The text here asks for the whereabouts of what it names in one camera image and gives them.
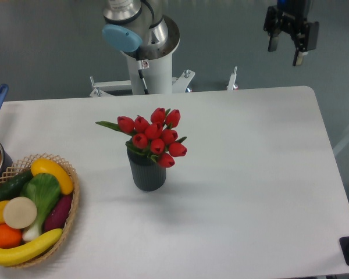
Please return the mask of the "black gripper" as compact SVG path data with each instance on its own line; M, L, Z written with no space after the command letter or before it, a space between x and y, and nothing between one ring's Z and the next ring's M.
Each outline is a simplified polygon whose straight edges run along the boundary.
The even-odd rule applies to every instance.
M268 52L277 50L279 34L294 34L295 54L293 66L300 66L304 56L316 49L319 22L306 22L312 1L277 1L267 9L263 30L269 36Z

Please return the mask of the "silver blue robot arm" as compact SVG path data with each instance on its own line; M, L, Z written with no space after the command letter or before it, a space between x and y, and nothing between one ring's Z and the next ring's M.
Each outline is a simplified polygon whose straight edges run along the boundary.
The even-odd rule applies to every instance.
M162 1L107 1L103 10L104 40L135 60L154 60L169 55L180 42L177 24L163 14ZM263 29L269 36L268 51L277 50L279 34L290 35L295 54L293 66L314 50L319 22L309 22L312 1L277 1L266 12Z

